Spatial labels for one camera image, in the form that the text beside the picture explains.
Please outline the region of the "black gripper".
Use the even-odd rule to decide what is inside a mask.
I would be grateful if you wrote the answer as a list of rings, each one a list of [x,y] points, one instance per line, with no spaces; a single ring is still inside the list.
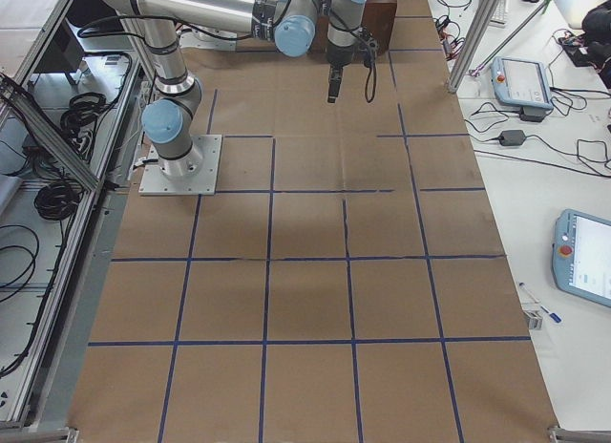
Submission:
[[[326,58],[329,64],[327,102],[335,103],[341,88],[341,76],[345,66],[352,63],[356,45],[338,46],[327,42]]]

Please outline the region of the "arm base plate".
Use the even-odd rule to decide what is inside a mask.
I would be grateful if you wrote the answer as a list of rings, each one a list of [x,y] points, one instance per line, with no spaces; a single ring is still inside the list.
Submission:
[[[216,193],[222,135],[193,137],[189,154],[177,160],[158,155],[151,146],[144,165],[139,194],[142,196],[212,196]]]

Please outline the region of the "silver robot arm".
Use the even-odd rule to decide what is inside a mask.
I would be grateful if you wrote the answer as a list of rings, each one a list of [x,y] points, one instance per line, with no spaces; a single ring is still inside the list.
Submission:
[[[310,49],[316,25],[326,16],[329,65],[327,100],[340,94],[343,70],[357,53],[368,69],[365,99],[377,87],[377,43],[362,25],[367,0],[102,0],[119,20],[136,20],[144,60],[154,70],[160,98],[145,107],[141,124],[157,154],[164,181],[186,183],[215,172],[219,153],[207,150],[190,127],[202,96],[198,78],[187,68],[179,47],[178,26],[218,40],[259,39],[284,55]]]

